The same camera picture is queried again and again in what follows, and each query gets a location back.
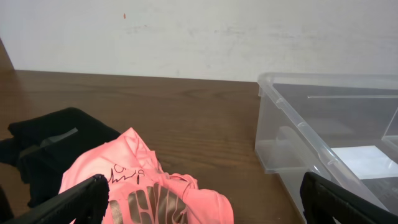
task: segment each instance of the black clothing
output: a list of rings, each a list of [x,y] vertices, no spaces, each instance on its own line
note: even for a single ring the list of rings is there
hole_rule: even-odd
[[[63,173],[77,157],[120,135],[76,108],[12,123],[8,130],[14,137],[0,141],[0,162],[17,166],[30,184],[30,207],[58,194]]]

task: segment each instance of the pink shirt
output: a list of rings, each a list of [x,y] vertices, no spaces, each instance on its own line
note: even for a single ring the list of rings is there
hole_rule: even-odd
[[[132,128],[82,154],[63,174],[60,193],[95,174],[109,183],[104,224],[233,223],[224,195],[199,190],[190,175],[163,172],[155,152]]]

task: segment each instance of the clear plastic storage bin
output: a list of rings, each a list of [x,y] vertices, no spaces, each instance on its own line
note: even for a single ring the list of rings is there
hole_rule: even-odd
[[[312,171],[398,215],[398,76],[269,73],[258,84],[256,154],[301,214]]]

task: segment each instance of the wood grain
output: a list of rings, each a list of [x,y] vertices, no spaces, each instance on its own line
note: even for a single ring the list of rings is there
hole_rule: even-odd
[[[224,194],[235,223],[299,223],[279,177],[265,175],[254,153],[257,93],[246,82],[16,71],[0,77],[0,138],[11,122],[74,106],[120,132],[133,127],[166,172]],[[15,211],[24,200],[12,197]]]

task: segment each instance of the white wall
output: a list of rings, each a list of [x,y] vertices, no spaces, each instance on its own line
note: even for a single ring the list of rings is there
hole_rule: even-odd
[[[397,0],[2,0],[0,37],[21,70],[398,74]]]

